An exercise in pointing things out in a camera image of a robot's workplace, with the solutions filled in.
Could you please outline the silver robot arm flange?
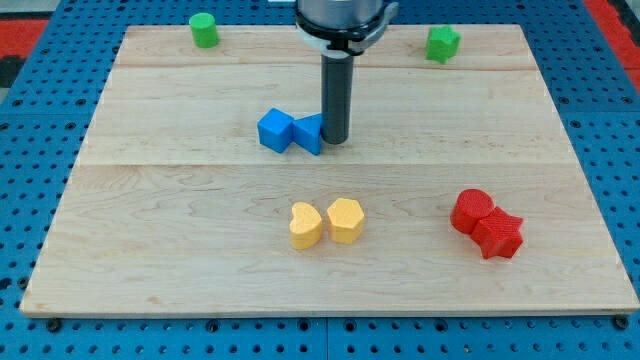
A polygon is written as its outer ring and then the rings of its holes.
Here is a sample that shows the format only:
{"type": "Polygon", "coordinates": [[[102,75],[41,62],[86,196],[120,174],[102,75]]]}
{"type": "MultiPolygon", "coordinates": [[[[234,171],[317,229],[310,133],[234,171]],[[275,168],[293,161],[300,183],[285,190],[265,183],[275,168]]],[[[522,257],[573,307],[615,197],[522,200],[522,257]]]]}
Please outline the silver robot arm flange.
{"type": "Polygon", "coordinates": [[[323,56],[359,56],[380,40],[399,11],[382,0],[297,0],[299,37],[323,56]]]}

